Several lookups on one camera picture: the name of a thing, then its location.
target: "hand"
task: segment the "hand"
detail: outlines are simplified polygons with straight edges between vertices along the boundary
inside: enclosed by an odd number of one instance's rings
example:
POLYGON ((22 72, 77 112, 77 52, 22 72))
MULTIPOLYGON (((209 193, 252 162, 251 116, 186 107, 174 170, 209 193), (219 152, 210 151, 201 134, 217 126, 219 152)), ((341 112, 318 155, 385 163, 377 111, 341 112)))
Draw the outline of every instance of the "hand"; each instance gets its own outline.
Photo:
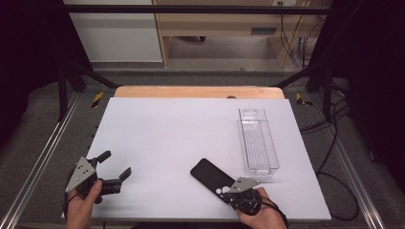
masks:
MULTIPOLYGON (((259 192, 261 197, 269 198, 266 190, 264 188, 258 188, 257 191, 259 192)), ((253 229, 286 229, 287 227, 284 225, 283 219, 278 212, 274 209, 271 209, 262 204, 262 208, 260 209, 259 213, 256 216, 249 216, 241 211, 236 211, 239 217, 239 220, 246 224, 247 226, 253 229)))
POLYGON ((90 189, 89 194, 85 199, 77 194, 77 190, 73 189, 68 194, 68 199, 71 199, 68 206, 68 219, 66 229, 87 229, 90 228, 90 217, 92 216, 93 205, 101 192, 102 182, 98 180, 90 189))

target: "metal bar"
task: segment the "metal bar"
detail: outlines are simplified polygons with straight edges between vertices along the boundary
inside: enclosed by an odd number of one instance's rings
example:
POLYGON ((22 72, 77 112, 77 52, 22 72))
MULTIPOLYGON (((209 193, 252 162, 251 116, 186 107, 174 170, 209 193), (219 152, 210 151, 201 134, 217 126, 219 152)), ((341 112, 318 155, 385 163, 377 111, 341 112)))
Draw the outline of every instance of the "metal bar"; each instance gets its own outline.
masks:
POLYGON ((115 83, 109 81, 108 79, 102 77, 101 75, 98 75, 97 73, 95 73, 95 72, 93 72, 93 71, 91 71, 91 70, 88 70, 88 69, 86 69, 86 68, 80 66, 79 64, 75 63, 75 62, 72 62, 72 63, 71 63, 71 66, 72 66, 76 71, 78 71, 78 72, 80 72, 80 73, 87 74, 87 75, 90 76, 91 78, 95 79, 96 81, 98 81, 98 82, 104 84, 105 86, 107 86, 107 87, 109 87, 109 88, 116 89, 116 88, 122 86, 122 85, 118 85, 118 84, 115 84, 115 83))
POLYGON ((74 96, 70 102, 70 109, 66 113, 65 118, 57 122, 55 128, 53 129, 53 133, 51 134, 48 142, 46 143, 44 149, 41 152, 38 160, 35 162, 29 176, 27 177, 23 187, 21 188, 20 192, 18 193, 17 197, 15 198, 13 204, 11 205, 9 211, 0 221, 0 228, 2 229, 12 229, 17 224, 18 220, 21 217, 25 207, 27 206, 28 201, 35 189, 39 179, 41 178, 48 161, 50 160, 54 149, 57 146, 60 138, 62 137, 66 126, 68 125, 75 108, 77 106, 77 102, 80 98, 79 93, 74 93, 74 96))
POLYGON ((285 88, 289 84, 297 81, 298 79, 305 77, 305 76, 310 76, 313 74, 314 71, 317 70, 317 68, 320 66, 319 62, 313 63, 312 65, 308 66, 306 69, 303 69, 302 71, 295 73, 294 75, 290 76, 289 78, 283 80, 282 82, 275 84, 273 86, 269 87, 277 87, 277 88, 285 88))
POLYGON ((87 13, 226 13, 226 14, 303 14, 330 15, 344 9, 330 7, 255 7, 189 5, 45 5, 45 10, 87 13))
POLYGON ((327 67, 326 76, 324 77, 324 104, 323 104, 323 110, 324 110, 324 116, 327 119, 327 121, 331 120, 330 117, 330 97, 331 97, 331 83, 332 83, 332 72, 331 68, 327 67))
MULTIPOLYGON (((318 111, 318 114, 323 116, 319 94, 310 94, 310 96, 312 98, 314 106, 318 111)), ((335 130, 332 125, 330 125, 327 130, 331 141, 333 139, 335 130)), ((366 187, 364 186, 359 174, 352 165, 352 162, 349 159, 348 154, 346 153, 345 148, 343 147, 343 144, 339 138, 336 139, 335 150, 337 158, 339 160, 339 164, 340 166, 342 166, 342 170, 345 173, 346 179, 348 180, 352 191, 356 195, 364 219, 367 221, 371 229, 384 229, 384 223, 379 216, 378 211, 376 210, 366 187)))
POLYGON ((65 114, 68 112, 68 95, 66 88, 66 76, 65 76, 65 67, 62 65, 60 70, 57 73, 57 83, 59 89, 59 118, 58 121, 61 121, 65 114))

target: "white cabinet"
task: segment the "white cabinet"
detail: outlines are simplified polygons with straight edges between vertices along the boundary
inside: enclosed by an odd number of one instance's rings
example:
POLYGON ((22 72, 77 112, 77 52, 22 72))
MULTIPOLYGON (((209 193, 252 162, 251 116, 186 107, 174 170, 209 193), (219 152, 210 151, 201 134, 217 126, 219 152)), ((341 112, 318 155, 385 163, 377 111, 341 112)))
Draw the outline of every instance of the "white cabinet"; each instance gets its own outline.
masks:
MULTIPOLYGON (((65 4, 152 5, 150 0, 64 0, 65 4)), ((161 62, 153 13, 71 13, 91 62, 161 62)))

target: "white table surface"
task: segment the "white table surface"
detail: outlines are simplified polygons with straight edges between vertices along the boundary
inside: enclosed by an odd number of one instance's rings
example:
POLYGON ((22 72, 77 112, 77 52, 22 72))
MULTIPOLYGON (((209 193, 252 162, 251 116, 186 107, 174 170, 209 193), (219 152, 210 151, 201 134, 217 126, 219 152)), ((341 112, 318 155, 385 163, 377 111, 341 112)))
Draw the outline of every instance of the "white table surface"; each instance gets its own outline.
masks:
POLYGON ((87 158, 110 150, 98 176, 117 178, 120 194, 103 196, 92 217, 134 221, 236 221, 235 211, 190 175, 203 158, 236 179, 244 175, 239 108, 266 110, 280 168, 262 183, 288 220, 329 220, 309 156, 286 99, 110 99, 87 158))

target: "phone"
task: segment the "phone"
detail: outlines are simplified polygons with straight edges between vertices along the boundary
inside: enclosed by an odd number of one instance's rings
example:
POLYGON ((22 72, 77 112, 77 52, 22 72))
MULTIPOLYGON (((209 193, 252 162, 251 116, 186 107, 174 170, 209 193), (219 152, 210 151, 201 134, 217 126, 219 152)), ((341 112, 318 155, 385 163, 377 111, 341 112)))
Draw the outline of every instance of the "phone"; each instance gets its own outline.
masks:
POLYGON ((235 180, 220 168, 203 158, 190 171, 190 174, 223 202, 229 203, 224 199, 224 188, 230 188, 235 183, 235 180))

